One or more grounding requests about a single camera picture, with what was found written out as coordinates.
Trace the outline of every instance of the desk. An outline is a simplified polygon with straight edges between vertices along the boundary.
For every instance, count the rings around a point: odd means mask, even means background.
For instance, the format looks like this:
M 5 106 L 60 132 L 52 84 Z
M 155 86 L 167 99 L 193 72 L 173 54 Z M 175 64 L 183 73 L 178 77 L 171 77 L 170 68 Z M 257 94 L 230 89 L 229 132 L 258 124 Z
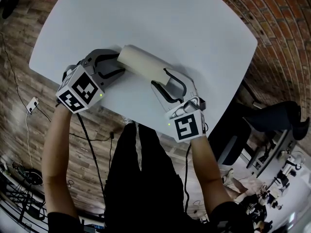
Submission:
M 257 41 L 222 0 L 59 0 L 36 42 L 30 68 L 61 83 L 68 65 L 94 49 L 132 44 L 190 76 L 209 132 L 236 93 Z M 150 82 L 126 72 L 101 105 L 172 135 Z
M 245 155 L 241 154 L 241 158 L 248 163 L 247 168 L 251 169 L 257 175 L 257 178 L 267 185 L 274 182 L 275 177 L 284 167 L 286 160 L 290 157 L 296 145 L 296 140 L 291 130 L 276 132 L 276 137 L 274 137 L 273 141 L 276 146 L 270 150 L 269 157 L 264 163 L 259 161 L 258 152 L 255 153 L 251 160 L 248 160 Z M 260 168 L 255 167 L 256 163 L 260 164 Z

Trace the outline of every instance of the wrist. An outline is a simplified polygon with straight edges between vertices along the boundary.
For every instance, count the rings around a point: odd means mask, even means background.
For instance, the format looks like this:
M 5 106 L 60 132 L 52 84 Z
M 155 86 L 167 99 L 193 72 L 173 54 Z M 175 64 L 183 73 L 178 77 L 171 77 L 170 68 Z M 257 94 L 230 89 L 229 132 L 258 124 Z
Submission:
M 206 135 L 194 138 L 191 140 L 191 144 L 196 144 L 196 143 L 201 143 L 201 142 L 208 142 L 208 139 L 206 137 Z
M 72 112 L 62 103 L 57 106 L 56 111 L 64 116 L 72 116 Z

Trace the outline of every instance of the black chair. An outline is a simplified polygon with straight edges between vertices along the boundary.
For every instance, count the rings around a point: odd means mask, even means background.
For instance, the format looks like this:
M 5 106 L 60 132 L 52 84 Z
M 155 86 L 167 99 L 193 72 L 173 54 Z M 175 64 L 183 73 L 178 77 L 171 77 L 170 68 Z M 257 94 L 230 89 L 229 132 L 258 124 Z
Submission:
M 210 133 L 208 140 L 219 164 L 230 166 L 241 154 L 251 133 L 248 123 L 242 118 L 248 113 L 248 107 L 230 104 Z
M 259 132 L 292 130 L 296 140 L 308 132 L 310 119 L 300 122 L 301 109 L 296 102 L 286 101 L 261 110 L 232 102 L 208 137 L 219 164 L 232 165 L 245 149 L 252 157 L 255 152 L 247 145 L 252 125 Z
M 25 210 L 26 213 L 28 213 L 29 216 L 33 217 L 34 219 L 44 221 L 46 217 L 43 208 L 44 205 L 45 201 L 38 202 L 33 198 L 33 195 L 30 196 L 28 194 L 28 199 L 25 202 L 23 202 L 23 209 Z

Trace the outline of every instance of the sneaker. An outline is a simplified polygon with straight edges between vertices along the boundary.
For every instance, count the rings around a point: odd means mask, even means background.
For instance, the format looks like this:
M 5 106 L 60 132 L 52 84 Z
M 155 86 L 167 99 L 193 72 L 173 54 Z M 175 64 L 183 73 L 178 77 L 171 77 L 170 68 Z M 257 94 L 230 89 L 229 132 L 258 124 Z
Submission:
M 122 116 L 122 118 L 123 118 L 123 121 L 124 121 L 125 125 L 128 125 L 129 123 L 135 123 L 133 120 L 131 120 L 129 118 L 126 118 L 124 116 Z
M 233 168 L 229 170 L 227 175 L 224 176 L 224 183 L 231 182 L 231 179 L 233 178 L 234 170 Z

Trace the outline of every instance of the paper towel roll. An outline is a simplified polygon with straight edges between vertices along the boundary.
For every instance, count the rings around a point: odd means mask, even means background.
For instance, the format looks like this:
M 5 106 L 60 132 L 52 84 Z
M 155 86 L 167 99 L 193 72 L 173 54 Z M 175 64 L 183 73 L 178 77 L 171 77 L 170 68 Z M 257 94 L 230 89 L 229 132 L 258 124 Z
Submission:
M 158 57 L 133 45 L 126 45 L 121 50 L 118 61 L 124 68 L 144 78 L 166 85 L 170 77 L 163 70 L 172 69 L 172 66 Z

